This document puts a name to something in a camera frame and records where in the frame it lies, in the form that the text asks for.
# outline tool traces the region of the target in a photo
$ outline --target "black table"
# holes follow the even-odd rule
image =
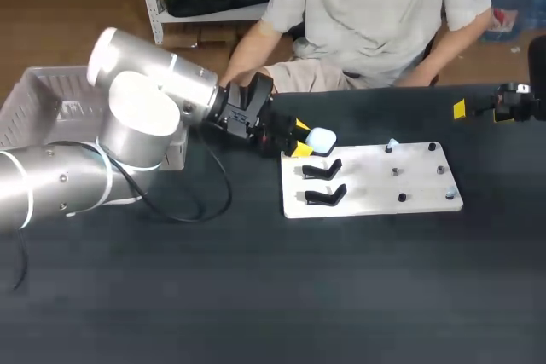
[[[340,145],[441,142],[461,212],[287,220],[278,160],[224,138],[235,199],[216,221],[175,226],[135,205],[31,226],[29,281],[0,297],[0,361],[545,362],[546,124],[452,119],[462,96],[494,89],[275,102]],[[188,210],[189,184],[219,205],[212,160],[189,148],[186,171],[163,174],[152,195]],[[9,280],[9,238],[0,251]]]

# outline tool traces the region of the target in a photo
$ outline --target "black clamp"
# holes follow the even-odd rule
[[[347,186],[343,184],[331,195],[317,191],[305,191],[305,200],[307,205],[337,206],[346,194]]]
[[[341,159],[336,159],[329,170],[316,168],[316,166],[304,165],[301,170],[304,174],[304,179],[323,179],[324,181],[332,181],[336,174],[340,171]]]

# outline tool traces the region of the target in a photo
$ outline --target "white t-shirt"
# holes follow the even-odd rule
[[[270,0],[263,20],[279,32],[305,20],[297,57],[327,59],[381,87],[420,59],[440,28],[443,3],[452,31],[491,6],[491,0]]]

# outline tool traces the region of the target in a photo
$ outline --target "white plastic basket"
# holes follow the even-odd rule
[[[27,68],[0,110],[0,149],[59,140],[94,141],[107,94],[89,85],[86,72],[86,66]],[[187,141],[181,123],[162,170],[184,167]]]

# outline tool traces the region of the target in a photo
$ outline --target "metal shelf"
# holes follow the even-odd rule
[[[244,21],[244,20],[259,20],[264,14],[267,4],[258,4],[247,8],[226,10],[213,14],[204,14],[201,16],[191,17],[174,17],[168,14],[160,0],[145,0],[148,9],[148,16],[154,40],[156,44],[163,43],[163,25],[166,23],[189,23],[189,22],[205,22],[205,21]]]
[[[167,13],[166,10],[160,13],[159,19],[161,23],[184,23],[192,21],[237,21],[237,20],[259,20],[265,12],[265,4],[257,4],[247,8],[225,10],[224,12],[204,14],[201,16],[191,17],[174,17]]]

